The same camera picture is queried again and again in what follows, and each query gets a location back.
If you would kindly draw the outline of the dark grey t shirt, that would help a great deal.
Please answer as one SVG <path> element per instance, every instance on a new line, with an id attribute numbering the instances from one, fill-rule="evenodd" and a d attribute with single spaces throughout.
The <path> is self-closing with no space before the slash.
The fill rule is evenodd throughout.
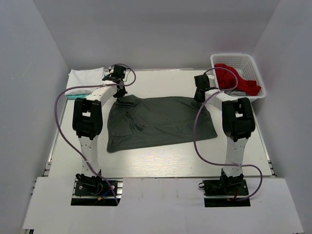
<path id="1" fill-rule="evenodd" d="M 118 98 L 108 115 L 107 152 L 192 142 L 200 106 L 191 97 Z M 216 137 L 210 112 L 203 108 L 197 121 L 196 140 Z"/>

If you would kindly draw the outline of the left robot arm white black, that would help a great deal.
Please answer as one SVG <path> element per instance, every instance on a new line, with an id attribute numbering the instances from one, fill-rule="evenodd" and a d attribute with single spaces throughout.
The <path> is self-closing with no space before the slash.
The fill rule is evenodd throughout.
<path id="1" fill-rule="evenodd" d="M 73 129 L 76 132 L 82 153 L 80 177 L 95 180 L 101 173 L 98 163 L 98 136 L 103 128 L 103 105 L 112 97 L 126 94 L 124 79 L 129 68 L 116 64 L 104 76 L 102 84 L 86 98 L 74 102 Z"/>

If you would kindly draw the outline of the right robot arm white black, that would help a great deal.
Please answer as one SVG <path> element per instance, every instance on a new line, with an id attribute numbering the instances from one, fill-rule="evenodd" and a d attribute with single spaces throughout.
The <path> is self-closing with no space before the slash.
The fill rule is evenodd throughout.
<path id="1" fill-rule="evenodd" d="M 196 144 L 196 126 L 204 105 L 210 100 L 222 113 L 222 129 L 227 137 L 225 163 L 222 164 L 220 184 L 226 190 L 243 183 L 243 156 L 248 139 L 255 130 L 254 115 L 247 97 L 232 97 L 216 87 L 211 87 L 207 75 L 195 76 L 195 101 L 201 103 L 195 117 L 193 138 Z"/>

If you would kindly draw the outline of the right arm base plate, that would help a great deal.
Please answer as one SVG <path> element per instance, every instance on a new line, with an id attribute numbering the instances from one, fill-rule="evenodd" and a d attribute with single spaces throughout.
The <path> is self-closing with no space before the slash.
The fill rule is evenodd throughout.
<path id="1" fill-rule="evenodd" d="M 250 199 L 243 200 L 249 196 L 247 182 L 244 179 L 243 183 L 229 190 L 225 190 L 221 181 L 218 179 L 203 180 L 198 184 L 198 187 L 204 192 L 205 208 L 230 208 L 230 207 L 250 207 Z"/>

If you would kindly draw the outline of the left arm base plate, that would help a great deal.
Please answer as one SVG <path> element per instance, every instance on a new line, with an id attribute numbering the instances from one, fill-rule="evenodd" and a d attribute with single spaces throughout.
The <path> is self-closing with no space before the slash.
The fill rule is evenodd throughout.
<path id="1" fill-rule="evenodd" d="M 117 203 L 112 190 L 105 181 L 95 188 L 84 185 L 76 179 L 71 206 L 117 206 Z"/>

